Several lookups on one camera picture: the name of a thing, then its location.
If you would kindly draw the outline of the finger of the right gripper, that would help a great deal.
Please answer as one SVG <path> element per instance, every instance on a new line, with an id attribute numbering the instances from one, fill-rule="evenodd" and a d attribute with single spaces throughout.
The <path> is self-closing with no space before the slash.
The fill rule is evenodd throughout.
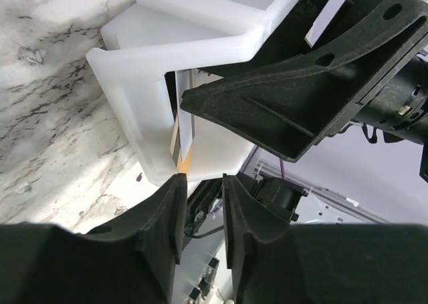
<path id="1" fill-rule="evenodd" d="M 388 81 L 427 45 L 427 4 L 384 0 L 364 20 L 379 19 L 381 32 L 362 41 L 362 52 L 379 48 L 381 63 L 370 75 L 340 78 L 331 69 L 348 63 L 347 34 L 307 55 L 204 84 L 183 94 L 181 108 L 231 130 L 288 162 L 298 161 L 347 124 Z"/>
<path id="2" fill-rule="evenodd" d="M 362 52 L 362 41 L 381 32 L 380 20 L 365 21 L 364 18 L 384 0 L 299 0 L 286 18 L 268 37 L 255 57 L 243 63 L 203 67 L 203 72 L 221 77 L 253 71 L 297 55 L 307 55 L 328 43 L 339 51 L 337 38 L 347 34 L 351 61 L 340 61 L 331 69 L 332 75 L 340 78 L 368 76 L 380 67 L 375 60 L 379 48 Z"/>

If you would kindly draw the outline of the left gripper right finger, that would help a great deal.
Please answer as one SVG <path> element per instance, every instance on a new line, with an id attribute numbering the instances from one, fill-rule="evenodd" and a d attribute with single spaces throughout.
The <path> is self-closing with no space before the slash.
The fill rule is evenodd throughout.
<path id="1" fill-rule="evenodd" d="M 427 227 L 290 224 L 223 177 L 236 303 L 426 303 Z"/>

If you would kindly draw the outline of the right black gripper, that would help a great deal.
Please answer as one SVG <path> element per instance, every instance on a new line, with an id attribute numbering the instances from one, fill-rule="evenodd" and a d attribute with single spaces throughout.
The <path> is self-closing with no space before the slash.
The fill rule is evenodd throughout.
<path id="1" fill-rule="evenodd" d="M 351 120 L 366 140 L 387 144 L 408 140 L 423 146 L 419 176 L 427 180 L 427 62 L 415 55 Z"/>

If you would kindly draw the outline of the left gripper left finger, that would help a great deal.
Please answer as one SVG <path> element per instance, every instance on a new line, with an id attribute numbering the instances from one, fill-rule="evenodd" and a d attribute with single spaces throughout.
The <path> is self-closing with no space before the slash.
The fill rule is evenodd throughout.
<path id="1" fill-rule="evenodd" d="M 2 303 L 170 303 L 180 262 L 187 177 L 85 234 L 1 226 Z"/>

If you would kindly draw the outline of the credit cards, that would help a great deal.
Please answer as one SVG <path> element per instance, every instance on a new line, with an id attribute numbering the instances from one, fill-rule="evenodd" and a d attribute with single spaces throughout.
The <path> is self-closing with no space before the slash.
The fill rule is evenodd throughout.
<path id="1" fill-rule="evenodd" d="M 193 140 L 196 133 L 195 116 L 181 108 L 183 94 L 194 88 L 195 70 L 187 69 L 175 72 L 175 86 L 177 99 L 177 113 L 170 153 L 178 173 L 189 177 L 193 153 Z"/>

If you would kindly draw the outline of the clear acrylic card box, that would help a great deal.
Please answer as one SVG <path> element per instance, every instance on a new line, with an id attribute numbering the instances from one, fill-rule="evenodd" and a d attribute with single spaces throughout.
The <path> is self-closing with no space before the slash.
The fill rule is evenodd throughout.
<path id="1" fill-rule="evenodd" d="M 151 184 L 177 171 L 166 75 L 250 61 L 298 1 L 135 0 L 103 26 L 86 58 Z"/>

